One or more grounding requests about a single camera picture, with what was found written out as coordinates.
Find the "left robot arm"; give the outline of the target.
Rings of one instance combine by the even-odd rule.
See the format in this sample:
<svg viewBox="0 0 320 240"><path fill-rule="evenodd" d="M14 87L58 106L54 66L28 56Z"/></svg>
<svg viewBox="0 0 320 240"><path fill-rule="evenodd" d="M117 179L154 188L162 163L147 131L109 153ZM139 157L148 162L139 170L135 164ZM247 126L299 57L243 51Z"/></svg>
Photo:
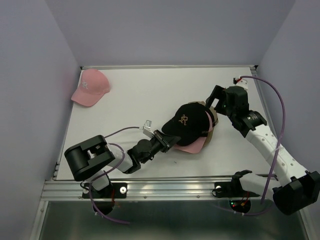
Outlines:
<svg viewBox="0 0 320 240"><path fill-rule="evenodd" d="M125 198L126 183L113 184L103 168L119 170L132 174L141 169L141 165L153 160L159 152L168 152L181 140L179 136L168 135L155 130L150 139L141 139L131 149L125 151L115 143L108 143L102 135L89 138L69 147L64 156L76 182L85 182L87 193L83 198L96 199Z"/></svg>

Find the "black cap with sport text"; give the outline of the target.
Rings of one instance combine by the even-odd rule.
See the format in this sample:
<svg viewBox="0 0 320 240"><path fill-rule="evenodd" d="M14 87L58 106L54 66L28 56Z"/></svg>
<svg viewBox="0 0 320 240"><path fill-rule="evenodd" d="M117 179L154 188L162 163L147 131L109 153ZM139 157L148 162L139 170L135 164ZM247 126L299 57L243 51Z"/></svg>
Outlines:
<svg viewBox="0 0 320 240"><path fill-rule="evenodd" d="M209 114L211 122L212 122L212 128L214 129L215 126L219 123L218 119L218 114L216 111L211 107L211 108L206 108L206 112Z"/></svg>

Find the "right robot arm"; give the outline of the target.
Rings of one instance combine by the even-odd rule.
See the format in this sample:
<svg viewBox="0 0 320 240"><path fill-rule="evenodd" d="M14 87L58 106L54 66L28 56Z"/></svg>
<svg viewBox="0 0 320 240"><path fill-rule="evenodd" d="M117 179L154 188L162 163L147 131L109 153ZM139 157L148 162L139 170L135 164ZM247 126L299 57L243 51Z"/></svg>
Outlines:
<svg viewBox="0 0 320 240"><path fill-rule="evenodd" d="M237 171L230 181L217 182L212 195L217 198L240 198L245 194L265 197L289 216L313 203L320 193L320 174L298 163L273 135L266 119L250 110L247 90L241 86L223 88L216 85L205 101L215 111L227 116L232 126L251 143L273 168L276 177L268 180L250 170Z"/></svg>

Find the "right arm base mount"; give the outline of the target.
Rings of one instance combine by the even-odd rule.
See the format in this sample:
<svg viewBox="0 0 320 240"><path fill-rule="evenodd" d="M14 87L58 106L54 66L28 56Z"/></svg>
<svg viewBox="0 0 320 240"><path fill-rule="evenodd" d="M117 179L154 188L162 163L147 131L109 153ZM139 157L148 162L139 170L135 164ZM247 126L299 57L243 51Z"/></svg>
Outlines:
<svg viewBox="0 0 320 240"><path fill-rule="evenodd" d="M228 199L227 210L243 216L251 210L251 197L257 196L253 192L243 190L241 186L234 185L231 181L216 182L211 194L215 198Z"/></svg>

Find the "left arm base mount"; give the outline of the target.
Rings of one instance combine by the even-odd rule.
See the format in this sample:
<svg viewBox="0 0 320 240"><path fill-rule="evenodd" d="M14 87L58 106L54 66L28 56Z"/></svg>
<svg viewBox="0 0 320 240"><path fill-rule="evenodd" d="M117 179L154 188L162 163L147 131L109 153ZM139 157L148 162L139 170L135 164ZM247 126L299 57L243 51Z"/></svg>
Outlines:
<svg viewBox="0 0 320 240"><path fill-rule="evenodd" d="M128 184L126 182L114 182L102 190L91 187L91 196L95 206L104 215L108 215L116 206L116 200L127 197Z"/></svg>

